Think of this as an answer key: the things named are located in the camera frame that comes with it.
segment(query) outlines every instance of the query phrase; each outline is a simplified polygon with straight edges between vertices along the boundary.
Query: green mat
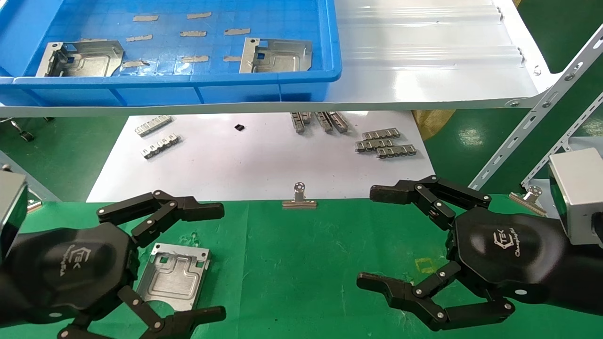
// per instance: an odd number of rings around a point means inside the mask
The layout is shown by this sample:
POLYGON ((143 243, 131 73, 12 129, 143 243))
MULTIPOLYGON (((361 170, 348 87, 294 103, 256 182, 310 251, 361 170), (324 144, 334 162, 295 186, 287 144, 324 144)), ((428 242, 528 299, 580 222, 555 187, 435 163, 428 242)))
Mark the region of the green mat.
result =
MULTIPOLYGON (((380 294, 357 288, 361 271, 418 282, 446 263, 446 233, 413 206, 369 200, 322 200, 315 211, 284 211, 279 201, 224 205, 222 220, 180 222, 158 240, 213 253, 198 307, 224 305, 228 316, 200 326, 194 338, 598 338, 603 333, 601 317, 517 302, 517 311, 502 324, 431 332, 414 315, 388 308, 380 294)), ((49 203, 28 216, 24 232, 96 226, 101 206, 49 203)), ((526 212, 502 195, 493 197, 491 210, 526 212)), ((139 276, 149 253, 150 246, 140 251, 139 276)), ((458 282, 435 298, 443 306, 481 300, 458 282)), ((151 304, 162 315, 171 312, 166 304, 151 304)), ((5 328, 0 338, 55 338, 67 323, 5 328)), ((137 338, 145 326, 122 305, 90 330, 137 338)))

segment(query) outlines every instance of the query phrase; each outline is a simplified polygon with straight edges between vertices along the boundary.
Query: yellow marking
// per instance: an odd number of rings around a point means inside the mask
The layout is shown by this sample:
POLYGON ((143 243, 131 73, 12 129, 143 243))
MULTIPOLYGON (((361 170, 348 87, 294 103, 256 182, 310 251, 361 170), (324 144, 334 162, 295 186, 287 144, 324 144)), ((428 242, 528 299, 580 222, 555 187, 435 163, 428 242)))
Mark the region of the yellow marking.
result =
POLYGON ((438 270, 431 258, 415 259, 415 265, 417 266, 417 271, 425 274, 432 274, 438 270))

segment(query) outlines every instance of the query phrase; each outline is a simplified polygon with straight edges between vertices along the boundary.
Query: blue crate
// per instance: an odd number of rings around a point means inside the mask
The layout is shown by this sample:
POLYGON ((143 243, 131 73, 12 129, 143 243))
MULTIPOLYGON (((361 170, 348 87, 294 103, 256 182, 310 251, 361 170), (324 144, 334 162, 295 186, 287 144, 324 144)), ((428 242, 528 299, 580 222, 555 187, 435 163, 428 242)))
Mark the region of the blue crate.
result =
POLYGON ((322 101, 341 76, 334 0, 6 0, 0 8, 0 103, 8 106, 156 106, 249 101, 322 101), (189 13, 212 12, 200 19, 189 13), (133 22, 136 15, 157 21, 133 22), (226 36, 225 30, 251 33, 226 36), (181 31, 207 31, 181 37, 181 31), (153 34, 151 40, 126 38, 153 34), (239 74, 246 37, 312 41, 306 72, 239 74), (111 77, 39 77, 48 42, 118 40, 124 61, 111 77), (183 64, 184 56, 209 61, 183 64))

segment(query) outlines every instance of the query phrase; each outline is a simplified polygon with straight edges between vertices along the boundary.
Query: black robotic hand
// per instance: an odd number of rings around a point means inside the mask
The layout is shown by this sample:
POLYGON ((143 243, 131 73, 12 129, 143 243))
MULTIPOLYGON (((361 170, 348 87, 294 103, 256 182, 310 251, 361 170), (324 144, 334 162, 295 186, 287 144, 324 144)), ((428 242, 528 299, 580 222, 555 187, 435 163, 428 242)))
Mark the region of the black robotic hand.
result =
POLYGON ((122 302, 148 330, 141 338, 190 338, 197 325, 224 320, 224 307, 176 312, 160 318, 132 290, 138 248, 151 244, 179 220, 220 219, 220 203, 154 191, 97 211, 100 225, 19 234, 0 265, 0 328, 75 318, 58 338, 106 338, 86 331, 122 302), (125 233, 118 225, 144 217, 125 233))
POLYGON ((572 245, 560 220, 488 210, 490 196, 436 176, 373 186, 373 201, 415 204, 449 231, 449 263, 417 286, 360 273, 358 287, 385 296, 391 308, 414 313, 431 330, 500 323, 514 311, 506 298, 603 315, 603 249, 572 245), (446 200, 467 212, 456 217, 446 200), (431 298, 458 279, 484 303, 442 308, 431 298))

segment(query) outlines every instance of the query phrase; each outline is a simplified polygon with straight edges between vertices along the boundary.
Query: caster wheel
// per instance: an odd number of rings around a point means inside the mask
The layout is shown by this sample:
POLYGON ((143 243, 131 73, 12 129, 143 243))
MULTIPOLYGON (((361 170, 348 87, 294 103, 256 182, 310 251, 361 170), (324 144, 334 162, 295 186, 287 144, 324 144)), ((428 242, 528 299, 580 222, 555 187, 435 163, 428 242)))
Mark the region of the caster wheel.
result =
POLYGON ((23 138, 23 140, 25 140, 27 142, 32 141, 34 139, 34 136, 29 132, 23 131, 23 132, 19 133, 19 135, 23 138))

